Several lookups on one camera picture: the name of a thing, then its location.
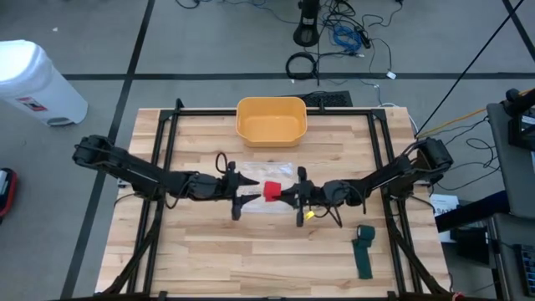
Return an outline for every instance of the yellow bowl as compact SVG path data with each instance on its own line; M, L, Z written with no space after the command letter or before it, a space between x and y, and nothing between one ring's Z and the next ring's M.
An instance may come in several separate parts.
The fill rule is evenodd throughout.
M236 115L236 132L250 147L296 146L307 132L307 106L297 97L246 97Z

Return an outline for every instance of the black stand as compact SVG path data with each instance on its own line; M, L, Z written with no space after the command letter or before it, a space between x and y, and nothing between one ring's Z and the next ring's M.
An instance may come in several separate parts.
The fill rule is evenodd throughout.
M319 0L303 0L299 2L301 18L293 33L293 41L303 47L311 47L318 43Z

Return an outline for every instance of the white paper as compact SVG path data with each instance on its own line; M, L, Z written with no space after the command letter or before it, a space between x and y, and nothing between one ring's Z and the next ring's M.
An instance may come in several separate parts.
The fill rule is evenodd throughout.
M436 217L440 214L457 209L457 206L459 206L459 199L457 198L457 196L432 194L431 204L433 204L433 206L435 207ZM454 240L451 240L449 231L439 233L439 238L441 242L455 242Z
M259 181L255 186L240 186L237 194L241 195L262 195L266 181L281 183L281 189L288 189L296 183L296 176L293 172L293 164L285 162L239 162L237 169L249 179ZM285 202L266 202L264 196L260 196L249 203L243 205L242 212L249 213L290 213L293 208Z

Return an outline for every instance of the red label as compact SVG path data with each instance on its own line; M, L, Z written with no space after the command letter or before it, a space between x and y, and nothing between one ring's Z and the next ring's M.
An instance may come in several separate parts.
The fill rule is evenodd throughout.
M30 110L34 112L43 112L48 110L39 102L37 102L37 100L35 100L33 97L21 97L18 98L17 101L23 105L26 105Z

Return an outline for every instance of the yellow tag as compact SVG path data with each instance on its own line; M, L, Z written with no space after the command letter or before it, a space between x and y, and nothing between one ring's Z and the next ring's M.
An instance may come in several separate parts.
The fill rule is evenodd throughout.
M307 212L307 214L304 215L305 220L309 220L312 217L314 217L316 214L314 212Z

